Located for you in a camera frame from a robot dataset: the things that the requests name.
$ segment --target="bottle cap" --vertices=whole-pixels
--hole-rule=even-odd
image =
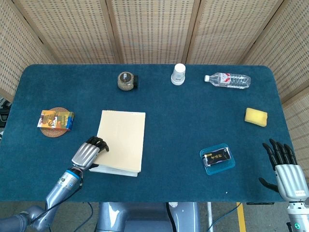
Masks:
[[[205,81],[205,82],[209,82],[209,76],[208,76],[208,75],[205,75],[204,81]]]

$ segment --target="paper cup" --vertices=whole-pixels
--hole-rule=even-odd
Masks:
[[[185,65],[184,64],[176,64],[174,68],[174,72],[170,77],[170,80],[174,85],[180,86],[185,80]]]

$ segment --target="yellow sponge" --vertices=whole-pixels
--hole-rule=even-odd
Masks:
[[[251,122],[258,126],[265,127],[267,124],[267,113],[260,110],[247,108],[245,122]]]

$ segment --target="yellow line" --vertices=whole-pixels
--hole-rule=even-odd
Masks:
[[[243,213],[242,204],[237,208],[237,214],[238,214],[239,232],[246,232],[245,215]]]

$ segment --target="black cable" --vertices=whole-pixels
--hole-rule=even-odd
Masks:
[[[98,223],[96,223],[95,230],[93,232],[97,232]]]
[[[79,227],[77,227],[77,228],[74,230],[74,232],[78,231],[83,225],[85,225],[85,224],[92,218],[92,215],[93,215],[93,208],[92,208],[92,205],[91,205],[89,202],[87,202],[87,203],[88,203],[88,205],[89,205],[90,208],[91,208],[91,215],[86,219],[86,221],[84,221]]]
[[[207,232],[210,231],[211,227],[213,227],[215,224],[217,224],[221,219],[223,219],[224,217],[228,216],[230,213],[234,212],[242,203],[239,203],[234,209],[228,211],[226,214],[224,214],[223,216],[219,217],[217,220],[215,220],[211,226],[209,226],[209,228],[207,229]]]
[[[38,220],[40,217],[42,217],[44,214],[46,214],[48,211],[52,210],[53,208],[57,207],[58,205],[64,203],[67,199],[69,199],[71,196],[73,196],[75,193],[77,193],[79,190],[82,189],[83,186],[83,179],[81,179],[81,182],[79,184],[79,187],[72,193],[69,197],[63,199],[62,201],[59,201],[54,206],[50,207],[49,209],[45,210],[43,213],[41,213],[39,216],[37,216],[34,220],[31,221],[30,225],[33,224],[36,220]]]
[[[169,203],[166,202],[165,204],[166,204],[166,210],[168,212],[169,220],[170,220],[170,222],[172,224],[173,232],[177,232],[174,218],[173,218],[172,213],[170,212],[170,209],[169,209]]]

